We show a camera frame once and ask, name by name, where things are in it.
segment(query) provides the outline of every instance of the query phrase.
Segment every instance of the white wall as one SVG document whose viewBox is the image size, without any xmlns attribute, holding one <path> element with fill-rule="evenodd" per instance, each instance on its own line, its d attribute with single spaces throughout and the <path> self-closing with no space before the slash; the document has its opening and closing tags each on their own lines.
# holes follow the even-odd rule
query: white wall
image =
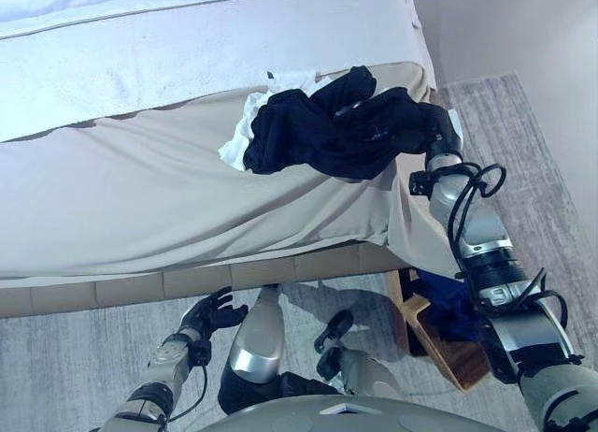
<svg viewBox="0 0 598 432">
<path fill-rule="evenodd" d="M 598 254 L 598 0 L 415 0 L 439 83 L 517 71 Z"/>
</svg>

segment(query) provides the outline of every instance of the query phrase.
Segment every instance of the laundry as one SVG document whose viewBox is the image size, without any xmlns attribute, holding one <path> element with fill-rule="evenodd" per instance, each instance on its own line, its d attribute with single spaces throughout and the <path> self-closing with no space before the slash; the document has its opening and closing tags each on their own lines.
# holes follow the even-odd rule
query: laundry
<svg viewBox="0 0 598 432">
<path fill-rule="evenodd" d="M 271 174 L 309 164 L 333 177 L 371 180 L 397 154 L 425 152 L 447 112 L 414 102 L 405 88 L 372 97 L 375 90 L 376 79 L 360 66 L 311 96 L 300 89 L 273 94 L 250 124 L 244 167 Z"/>
<path fill-rule="evenodd" d="M 312 95 L 318 89 L 332 82 L 328 77 L 316 80 L 315 70 L 276 74 L 268 72 L 264 75 L 267 76 L 265 85 L 268 90 L 265 93 L 251 93 L 248 95 L 243 107 L 243 117 L 236 124 L 233 138 L 218 150 L 222 161 L 237 170 L 247 170 L 245 164 L 243 164 L 243 157 L 245 156 L 245 150 L 253 140 L 251 123 L 257 116 L 258 109 L 265 105 L 272 95 L 289 89 L 300 89 L 307 95 Z"/>
<path fill-rule="evenodd" d="M 480 316 L 474 309 L 467 283 L 418 270 L 412 281 L 414 293 L 430 301 L 426 320 L 446 341 L 478 341 Z"/>
</svg>

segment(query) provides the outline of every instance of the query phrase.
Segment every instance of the bed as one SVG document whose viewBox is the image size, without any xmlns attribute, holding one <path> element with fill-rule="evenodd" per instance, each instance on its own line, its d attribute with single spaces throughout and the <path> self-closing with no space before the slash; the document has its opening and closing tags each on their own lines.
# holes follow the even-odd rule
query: bed
<svg viewBox="0 0 598 432">
<path fill-rule="evenodd" d="M 217 150 L 266 71 L 434 87 L 413 0 L 2 0 L 0 315 L 409 263 L 449 273 L 397 159 L 371 181 Z"/>
</svg>

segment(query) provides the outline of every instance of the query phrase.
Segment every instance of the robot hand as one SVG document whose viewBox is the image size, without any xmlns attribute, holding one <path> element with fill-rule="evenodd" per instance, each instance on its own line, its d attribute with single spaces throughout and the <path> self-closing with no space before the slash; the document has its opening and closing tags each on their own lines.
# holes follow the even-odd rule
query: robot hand
<svg viewBox="0 0 598 432">
<path fill-rule="evenodd" d="M 201 340 L 209 340 L 217 329 L 233 327 L 241 324 L 248 312 L 247 305 L 233 309 L 227 304 L 233 300 L 231 287 L 224 287 L 218 292 L 199 300 L 191 306 L 180 320 L 178 332 L 194 329 Z"/>
<path fill-rule="evenodd" d="M 183 314 L 178 332 L 164 341 L 186 341 L 192 367 L 205 367 L 211 360 L 212 347 L 209 340 L 214 331 L 237 326 L 247 316 L 247 305 L 233 309 L 232 305 L 227 304 L 233 300 L 232 295 L 227 295 L 231 291 L 230 286 L 224 287 L 199 300 Z"/>
</svg>

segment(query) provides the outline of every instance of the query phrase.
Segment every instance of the blue cloth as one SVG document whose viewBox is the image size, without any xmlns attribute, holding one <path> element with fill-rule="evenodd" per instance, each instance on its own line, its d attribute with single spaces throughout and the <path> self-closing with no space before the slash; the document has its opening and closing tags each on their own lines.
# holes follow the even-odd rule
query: blue cloth
<svg viewBox="0 0 598 432">
<path fill-rule="evenodd" d="M 478 341 L 479 314 L 469 299 L 467 284 L 424 270 L 418 270 L 418 276 L 411 289 L 430 301 L 428 324 L 444 340 Z"/>
</svg>

